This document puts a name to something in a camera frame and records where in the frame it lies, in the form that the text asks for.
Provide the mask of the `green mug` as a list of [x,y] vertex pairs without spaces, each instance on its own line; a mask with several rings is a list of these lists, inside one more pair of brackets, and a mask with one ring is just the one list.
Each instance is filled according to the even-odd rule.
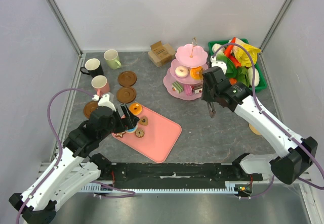
[[107,50],[104,53],[104,59],[107,65],[113,70],[119,69],[122,66],[119,61],[118,52],[116,50]]

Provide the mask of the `brown saucer middle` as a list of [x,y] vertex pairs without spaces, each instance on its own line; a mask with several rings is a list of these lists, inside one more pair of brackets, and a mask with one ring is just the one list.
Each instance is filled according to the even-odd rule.
[[117,91],[117,100],[121,103],[130,103],[136,98],[136,90],[131,86],[123,86]]

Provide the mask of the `metal serving tongs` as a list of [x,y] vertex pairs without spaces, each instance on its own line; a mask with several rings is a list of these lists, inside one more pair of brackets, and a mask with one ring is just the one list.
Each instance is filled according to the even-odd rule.
[[212,98],[211,98],[211,96],[209,94],[209,91],[208,91],[208,86],[207,86],[205,76],[204,76],[205,72],[206,72],[206,70],[204,70],[204,69],[201,69],[199,71],[199,77],[202,80],[202,96],[201,96],[201,99],[203,101],[205,101],[206,104],[207,104],[207,108],[208,108],[208,111],[209,111],[209,116],[211,118],[214,118],[215,115],[216,115],[216,109],[215,109],[215,106],[214,106],[214,102],[212,101]]

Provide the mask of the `small orange glazed donut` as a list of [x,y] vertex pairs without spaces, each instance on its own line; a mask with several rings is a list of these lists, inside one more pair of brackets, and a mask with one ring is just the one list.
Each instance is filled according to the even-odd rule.
[[202,80],[203,79],[203,73],[204,69],[199,66],[196,68],[191,68],[190,70],[190,76],[194,79],[194,80]]

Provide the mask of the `yellow napa cabbage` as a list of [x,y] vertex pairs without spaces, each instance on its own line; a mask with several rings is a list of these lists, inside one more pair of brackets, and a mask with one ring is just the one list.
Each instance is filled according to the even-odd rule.
[[[261,53],[261,49],[254,47],[248,43],[245,43],[239,38],[236,38],[235,43],[242,46],[248,52],[248,54],[251,56],[253,63],[255,65],[257,63],[258,54]],[[240,64],[242,66],[247,67],[247,68],[252,67],[251,60],[250,60],[248,54],[243,49],[241,49],[240,47],[234,46],[232,50],[234,53],[234,57],[240,62]]]

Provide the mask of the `black mug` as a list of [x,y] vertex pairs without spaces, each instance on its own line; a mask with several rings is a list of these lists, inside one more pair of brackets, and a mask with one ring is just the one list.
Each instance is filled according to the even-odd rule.
[[84,75],[89,75],[92,78],[104,75],[101,63],[98,59],[92,58],[86,61],[85,65],[80,68],[80,72]]

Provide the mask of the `green layered cake slice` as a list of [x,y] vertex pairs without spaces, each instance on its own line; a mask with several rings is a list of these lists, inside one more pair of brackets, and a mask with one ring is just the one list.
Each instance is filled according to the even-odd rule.
[[177,92],[178,94],[182,93],[184,91],[184,87],[179,82],[175,81],[172,83],[172,90]]

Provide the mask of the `heart shaped cookie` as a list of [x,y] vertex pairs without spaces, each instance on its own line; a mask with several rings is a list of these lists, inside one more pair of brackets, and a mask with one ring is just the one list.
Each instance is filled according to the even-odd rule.
[[146,116],[140,117],[140,120],[138,122],[140,125],[148,125],[148,118]]

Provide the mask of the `orange pumpkin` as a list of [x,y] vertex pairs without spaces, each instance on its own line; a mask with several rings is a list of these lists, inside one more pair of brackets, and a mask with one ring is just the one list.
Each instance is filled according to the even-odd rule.
[[237,83],[237,80],[235,78],[230,78],[229,82],[230,82],[231,85],[234,85],[234,84]]

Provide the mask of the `chocolate cake slice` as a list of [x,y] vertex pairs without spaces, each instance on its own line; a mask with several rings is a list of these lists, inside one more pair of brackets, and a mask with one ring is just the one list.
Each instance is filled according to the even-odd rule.
[[202,93],[202,91],[203,91],[203,85],[202,84],[193,85],[191,88],[192,88],[192,93],[193,94],[199,94],[199,93]]

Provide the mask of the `yellow round sponge cake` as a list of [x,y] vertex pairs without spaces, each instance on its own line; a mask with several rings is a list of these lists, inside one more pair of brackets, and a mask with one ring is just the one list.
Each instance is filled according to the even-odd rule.
[[256,135],[258,135],[258,136],[261,136],[262,134],[253,126],[253,125],[251,125],[250,123],[249,123],[249,128],[250,128],[250,130],[254,133],[254,134],[256,134]]

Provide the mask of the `large orange glazed donut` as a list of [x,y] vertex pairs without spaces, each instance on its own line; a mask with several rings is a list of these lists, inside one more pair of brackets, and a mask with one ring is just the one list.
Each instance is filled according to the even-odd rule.
[[134,102],[129,106],[129,110],[134,115],[139,115],[142,112],[142,105]]

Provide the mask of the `cardboard box stack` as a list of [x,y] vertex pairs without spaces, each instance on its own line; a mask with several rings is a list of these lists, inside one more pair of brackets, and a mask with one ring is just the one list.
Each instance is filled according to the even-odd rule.
[[175,59],[176,51],[169,43],[163,44],[161,41],[158,41],[152,44],[150,48],[148,56],[156,67],[161,67]]

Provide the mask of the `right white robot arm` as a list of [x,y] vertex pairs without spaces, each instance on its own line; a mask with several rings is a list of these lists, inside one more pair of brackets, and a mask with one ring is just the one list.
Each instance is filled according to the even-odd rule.
[[252,173],[273,174],[281,182],[290,185],[312,164],[317,141],[302,138],[289,130],[241,82],[231,84],[220,67],[212,67],[202,73],[202,100],[207,102],[210,115],[216,111],[214,103],[228,108],[266,139],[275,154],[243,154],[240,162],[232,167],[233,177],[244,180]]

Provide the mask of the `pink three tier stand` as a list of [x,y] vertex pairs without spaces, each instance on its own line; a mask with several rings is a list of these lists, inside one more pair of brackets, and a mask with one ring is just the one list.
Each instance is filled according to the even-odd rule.
[[[197,44],[195,38],[192,40],[192,43],[178,47],[175,54],[175,59],[171,62],[171,66],[167,70],[167,73],[163,78],[163,84],[167,89],[168,93],[175,98],[179,98],[186,101],[192,101],[200,98],[202,93],[187,96],[185,91],[183,91],[182,93],[178,94],[177,92],[172,90],[172,83],[177,81],[180,84],[182,84],[183,87],[185,84],[189,84],[191,86],[203,84],[202,80],[194,80],[190,76],[190,70],[191,68],[196,68],[199,66],[201,66],[204,70],[207,70],[207,58],[208,53],[203,49],[203,47]],[[188,68],[189,74],[186,78],[178,78],[175,75],[175,69],[178,66],[184,66]]]

